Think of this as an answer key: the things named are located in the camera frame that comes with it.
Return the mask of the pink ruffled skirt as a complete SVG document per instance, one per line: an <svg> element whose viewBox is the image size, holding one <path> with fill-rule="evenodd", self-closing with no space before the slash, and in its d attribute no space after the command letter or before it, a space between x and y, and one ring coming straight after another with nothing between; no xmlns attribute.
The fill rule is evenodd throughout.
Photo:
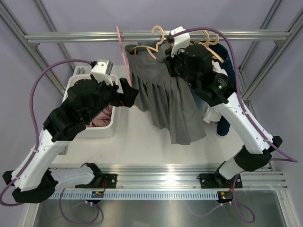
<svg viewBox="0 0 303 227"><path fill-rule="evenodd" d="M110 124L112 118L113 107L109 105L101 113L99 113L89 125L86 127L106 127Z"/></svg>

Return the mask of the grey pleated skirt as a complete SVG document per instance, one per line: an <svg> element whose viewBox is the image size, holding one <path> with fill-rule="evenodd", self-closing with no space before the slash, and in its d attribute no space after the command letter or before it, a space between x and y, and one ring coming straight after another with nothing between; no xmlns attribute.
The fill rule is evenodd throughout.
<svg viewBox="0 0 303 227"><path fill-rule="evenodd" d="M188 84L171 77L163 62L169 44L159 47L156 59L145 48L125 46L132 86L139 91L135 106L151 114L152 123L166 128L172 144L189 145L206 136L202 115Z"/></svg>

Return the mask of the pink plastic hanger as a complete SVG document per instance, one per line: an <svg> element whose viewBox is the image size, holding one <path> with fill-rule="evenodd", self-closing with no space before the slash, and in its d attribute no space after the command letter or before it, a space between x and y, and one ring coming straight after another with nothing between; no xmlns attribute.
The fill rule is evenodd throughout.
<svg viewBox="0 0 303 227"><path fill-rule="evenodd" d="M121 36L121 32L120 32L118 26L116 26L116 32L117 32L117 37L118 37L118 41L119 41L119 45L120 45L120 49L121 49L121 55L122 55L123 63L124 63L124 66L125 66L126 78L127 78L128 84L130 86L132 86L132 82L131 82L131 78L130 78L130 71L129 71L129 67L128 67L127 61L126 61L126 56L125 56L125 51L124 51L122 36Z"/></svg>

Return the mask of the light blue denim skirt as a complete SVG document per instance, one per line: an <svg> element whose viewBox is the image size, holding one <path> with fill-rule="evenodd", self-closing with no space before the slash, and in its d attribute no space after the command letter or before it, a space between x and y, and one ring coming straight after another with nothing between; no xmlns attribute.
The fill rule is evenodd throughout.
<svg viewBox="0 0 303 227"><path fill-rule="evenodd" d="M151 41L146 41L146 42L138 42L138 45L146 45L155 48L156 47L156 42L151 42ZM207 103L200 99L198 95L195 93L195 91L189 87L192 97L195 101L195 104L197 105L198 111L201 114L201 116L204 118L205 114L207 112Z"/></svg>

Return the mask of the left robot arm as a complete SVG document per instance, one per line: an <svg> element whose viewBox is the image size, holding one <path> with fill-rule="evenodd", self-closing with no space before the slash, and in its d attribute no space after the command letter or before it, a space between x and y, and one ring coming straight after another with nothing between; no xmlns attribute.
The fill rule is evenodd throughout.
<svg viewBox="0 0 303 227"><path fill-rule="evenodd" d="M103 173L94 163L82 167L51 170L50 164L61 149L107 107L132 107L139 91L120 78L120 85L108 85L93 76L80 79L67 90L62 104L52 110L43 124L38 142L24 162L14 171L6 171L3 179L14 186L15 204L41 203L55 191L68 187L98 188L103 184Z"/></svg>

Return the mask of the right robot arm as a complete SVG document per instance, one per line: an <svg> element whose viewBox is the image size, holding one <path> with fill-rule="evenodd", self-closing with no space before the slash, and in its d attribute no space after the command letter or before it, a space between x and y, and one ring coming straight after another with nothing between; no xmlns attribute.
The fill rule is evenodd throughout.
<svg viewBox="0 0 303 227"><path fill-rule="evenodd" d="M238 98L234 83L219 62L202 45L180 48L175 54L165 51L164 62L172 77L183 79L195 94L218 111L237 132L244 145L223 162L213 174L200 174L202 188L229 188L241 172L253 172L268 164L272 152L282 143L256 121Z"/></svg>

